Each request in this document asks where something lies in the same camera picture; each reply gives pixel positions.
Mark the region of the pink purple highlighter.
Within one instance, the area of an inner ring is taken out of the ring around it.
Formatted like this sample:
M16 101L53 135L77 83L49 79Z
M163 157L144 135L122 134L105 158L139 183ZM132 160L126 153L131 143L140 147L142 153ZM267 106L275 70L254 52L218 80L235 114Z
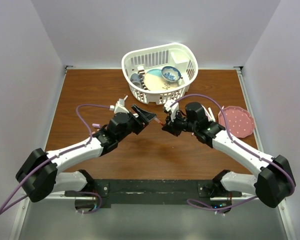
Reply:
M215 122L216 119L215 119L213 111L210 107L208 107L208 112L209 112L209 115L210 115L210 119Z

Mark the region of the thin red pen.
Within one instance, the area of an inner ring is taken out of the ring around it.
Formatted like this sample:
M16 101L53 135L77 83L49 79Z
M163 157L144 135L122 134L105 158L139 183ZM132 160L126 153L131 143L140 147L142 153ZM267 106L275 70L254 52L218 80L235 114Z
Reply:
M154 119L158 124L160 124L161 126L164 126L165 124L162 122L162 121L160 121L158 118L155 118Z

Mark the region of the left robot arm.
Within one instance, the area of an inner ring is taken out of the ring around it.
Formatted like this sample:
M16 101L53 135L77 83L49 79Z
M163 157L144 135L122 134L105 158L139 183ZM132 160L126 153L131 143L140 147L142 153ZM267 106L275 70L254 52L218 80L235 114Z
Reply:
M79 143L52 151L33 150L15 176L29 199L36 203L59 191L89 196L94 190L90 176L82 170L74 173L66 170L110 153L129 134L138 135L157 116L135 104L131 108L133 112L123 105L108 106L114 113L109 123Z

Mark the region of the purple highlighter cap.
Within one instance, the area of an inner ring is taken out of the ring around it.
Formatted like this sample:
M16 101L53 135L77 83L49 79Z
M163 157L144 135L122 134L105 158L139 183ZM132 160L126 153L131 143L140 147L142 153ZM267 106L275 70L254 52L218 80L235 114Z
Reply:
M100 127L101 127L101 125L100 125L99 123L93 123L92 126L93 126L94 128L100 128Z

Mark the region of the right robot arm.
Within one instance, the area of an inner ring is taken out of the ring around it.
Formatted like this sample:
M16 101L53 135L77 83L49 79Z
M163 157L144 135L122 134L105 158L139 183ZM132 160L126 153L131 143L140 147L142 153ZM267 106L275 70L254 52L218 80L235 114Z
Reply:
M296 182L284 156L273 157L239 140L224 126L209 120L200 103L188 103L182 113L177 102L168 100L163 111L167 114L163 131L176 137L182 132L192 133L200 143L228 155L249 170L249 174L223 170L215 176L212 189L217 196L232 191L247 193L276 208L294 193Z

